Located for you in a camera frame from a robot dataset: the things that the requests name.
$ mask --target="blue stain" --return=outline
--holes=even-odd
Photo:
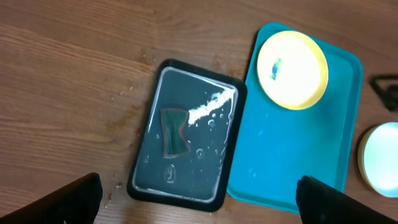
[[[278,71],[279,71],[280,61],[281,61],[281,59],[278,58],[278,59],[275,61],[274,65],[272,66],[272,74],[271,74],[270,78],[273,79],[273,80],[276,79],[276,75],[277,75],[277,73],[278,73]]]

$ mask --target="black bracket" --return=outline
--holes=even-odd
[[[382,89],[378,84],[378,80],[397,80],[398,75],[382,74],[373,75],[372,79],[369,81],[370,86],[380,97],[384,106],[389,111],[398,111],[398,85],[391,84],[386,90]]]

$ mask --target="sponge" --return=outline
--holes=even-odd
[[[163,156],[177,157],[189,152],[189,145],[183,137],[182,129],[188,120],[188,111],[176,108],[160,110],[163,131]]]

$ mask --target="wood grain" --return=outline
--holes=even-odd
[[[0,1],[0,216],[97,172],[96,223],[300,223],[228,195],[215,213],[128,197],[155,70],[176,58],[244,78],[256,32],[284,23],[361,59],[354,145],[368,127],[398,120],[367,84],[398,72],[397,12],[394,0]],[[346,194],[398,220],[398,200],[366,187],[354,158],[353,147]]]

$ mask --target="blue tray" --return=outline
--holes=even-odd
[[[303,175],[344,191],[363,69],[355,55],[314,39],[328,62],[326,92],[309,109],[282,108],[262,90],[256,63],[263,43],[283,30],[292,28],[270,23],[258,32],[228,193],[238,200],[298,213],[295,193]]]

